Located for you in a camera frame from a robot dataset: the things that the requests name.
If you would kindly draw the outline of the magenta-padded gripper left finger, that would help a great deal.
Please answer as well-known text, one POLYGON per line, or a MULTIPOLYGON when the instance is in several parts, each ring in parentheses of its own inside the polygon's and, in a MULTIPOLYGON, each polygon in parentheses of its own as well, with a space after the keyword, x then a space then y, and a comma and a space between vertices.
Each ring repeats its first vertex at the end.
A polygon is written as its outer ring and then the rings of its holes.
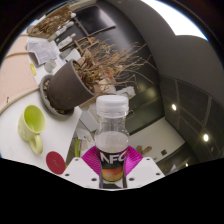
POLYGON ((100 161, 95 148, 89 149, 82 157, 74 157, 62 177, 84 188, 100 188, 100 161))

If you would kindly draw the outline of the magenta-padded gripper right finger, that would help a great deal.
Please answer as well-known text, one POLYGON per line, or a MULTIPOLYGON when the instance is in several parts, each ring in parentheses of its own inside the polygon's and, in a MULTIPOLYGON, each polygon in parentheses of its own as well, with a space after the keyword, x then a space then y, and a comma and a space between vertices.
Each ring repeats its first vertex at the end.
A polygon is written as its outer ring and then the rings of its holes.
POLYGON ((164 177, 151 157, 143 157, 132 147, 124 161, 124 187, 134 189, 148 185, 164 177))

